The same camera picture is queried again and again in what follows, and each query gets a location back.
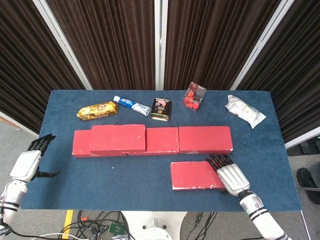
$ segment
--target red block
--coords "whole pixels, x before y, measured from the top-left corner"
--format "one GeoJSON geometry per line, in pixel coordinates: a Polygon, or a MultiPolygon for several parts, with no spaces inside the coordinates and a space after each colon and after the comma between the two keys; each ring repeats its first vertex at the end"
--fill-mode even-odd
{"type": "Polygon", "coordinates": [[[145,125],[95,125],[91,129],[89,151],[100,156],[145,152],[145,125]]]}
{"type": "Polygon", "coordinates": [[[76,130],[73,136],[72,155],[76,158],[98,157],[89,151],[91,130],[76,130]]]}
{"type": "Polygon", "coordinates": [[[180,153],[229,154],[233,150],[228,126],[180,126],[180,153]]]}
{"type": "Polygon", "coordinates": [[[127,152],[128,155],[174,155],[179,153],[179,131],[177,127],[147,127],[145,129],[146,150],[127,152]]]}
{"type": "Polygon", "coordinates": [[[224,184],[206,161],[171,163],[172,190],[223,189],[224,184]]]}

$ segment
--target white metal frame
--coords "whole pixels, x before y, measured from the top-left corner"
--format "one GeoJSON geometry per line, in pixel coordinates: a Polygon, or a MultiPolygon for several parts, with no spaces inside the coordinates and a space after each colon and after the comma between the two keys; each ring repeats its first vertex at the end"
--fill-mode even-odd
{"type": "Polygon", "coordinates": [[[154,0],[155,90],[165,84],[167,21],[169,0],[154,0]]]}
{"type": "Polygon", "coordinates": [[[8,120],[9,122],[13,123],[14,125],[17,125],[19,128],[25,130],[26,132],[30,133],[31,135],[33,135],[35,137],[39,137],[39,135],[36,132],[30,130],[26,126],[22,125],[21,123],[17,122],[16,120],[12,119],[11,117],[9,117],[8,115],[4,114],[1,111],[0,111],[0,117],[4,118],[5,120],[8,120]]]}
{"type": "Polygon", "coordinates": [[[63,33],[54,14],[52,13],[47,1],[46,0],[33,0],[33,3],[36,6],[36,8],[38,9],[38,11],[40,12],[45,23],[47,24],[47,26],[51,30],[55,40],[58,42],[63,53],[65,54],[66,58],[69,60],[71,66],[73,67],[75,73],[79,77],[79,79],[82,82],[85,89],[92,90],[93,88],[92,88],[83,68],[81,67],[74,51],[72,50],[65,34],[63,33]]]}
{"type": "Polygon", "coordinates": [[[289,149],[295,145],[298,145],[300,143],[303,143],[304,141],[310,139],[310,138],[313,138],[315,136],[318,136],[320,135],[320,126],[318,126],[317,128],[311,130],[311,131],[308,131],[307,133],[301,135],[301,136],[298,136],[297,138],[291,140],[291,141],[288,141],[286,144],[285,144],[285,149],[289,149]]]}
{"type": "Polygon", "coordinates": [[[276,28],[278,27],[279,23],[282,21],[284,16],[287,14],[288,10],[290,9],[291,5],[294,3],[295,0],[282,0],[279,3],[279,6],[276,8],[275,12],[273,13],[270,21],[266,25],[264,31],[262,32],[260,38],[258,39],[256,45],[254,46],[250,56],[246,60],[243,68],[241,69],[240,73],[236,77],[233,85],[231,86],[230,90],[236,90],[239,84],[244,79],[245,75],[257,59],[258,55],[260,54],[261,50],[264,48],[266,43],[268,42],[271,35],[274,33],[276,28]]]}
{"type": "Polygon", "coordinates": [[[306,222],[306,218],[305,218],[304,212],[302,210],[300,210],[300,214],[301,214],[301,218],[302,218],[302,221],[303,221],[304,229],[305,229],[306,235],[308,237],[308,240],[311,240],[311,236],[310,236],[310,232],[309,232],[309,228],[308,228],[308,225],[307,225],[307,222],[306,222]]]}

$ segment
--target brown curtain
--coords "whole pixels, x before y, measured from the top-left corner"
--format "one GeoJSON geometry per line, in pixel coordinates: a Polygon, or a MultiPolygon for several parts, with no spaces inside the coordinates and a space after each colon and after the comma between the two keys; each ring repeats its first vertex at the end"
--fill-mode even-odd
{"type": "Polygon", "coordinates": [[[228,90],[280,0],[170,0],[164,88],[228,90]]]}
{"type": "Polygon", "coordinates": [[[155,88],[153,0],[47,0],[94,89],[155,88]]]}
{"type": "Polygon", "coordinates": [[[32,0],[1,0],[0,111],[38,133],[57,89],[84,87],[32,0]]]}
{"type": "Polygon", "coordinates": [[[285,142],[320,126],[320,1],[294,1],[238,89],[271,92],[285,142]]]}

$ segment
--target table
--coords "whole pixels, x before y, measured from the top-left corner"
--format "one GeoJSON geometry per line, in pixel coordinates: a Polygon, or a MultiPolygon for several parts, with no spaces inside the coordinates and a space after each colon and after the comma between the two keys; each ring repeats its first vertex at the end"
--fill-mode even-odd
{"type": "Polygon", "coordinates": [[[287,152],[269,92],[208,90],[197,112],[183,106],[184,90],[54,90],[40,136],[56,135],[40,170],[61,173],[28,184],[24,209],[84,209],[114,211],[243,211],[238,199],[218,190],[172,191],[170,163],[204,161],[206,154],[74,158],[75,130],[103,124],[145,124],[146,127],[230,126],[233,153],[229,156],[250,181],[251,190],[269,211],[300,211],[301,205],[287,152]],[[228,112],[228,94],[235,95],[266,115],[254,129],[228,112]],[[114,116],[83,121],[76,116],[84,106],[122,96],[150,106],[154,98],[172,101],[168,122],[145,117],[119,106],[114,116]]]}

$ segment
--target plastic bag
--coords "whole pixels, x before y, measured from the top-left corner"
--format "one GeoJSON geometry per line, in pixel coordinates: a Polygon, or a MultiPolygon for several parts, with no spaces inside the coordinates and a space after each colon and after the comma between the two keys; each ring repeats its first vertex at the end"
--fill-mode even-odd
{"type": "Polygon", "coordinates": [[[229,112],[247,121],[252,129],[266,118],[260,111],[233,95],[228,95],[228,103],[225,107],[229,112]]]}

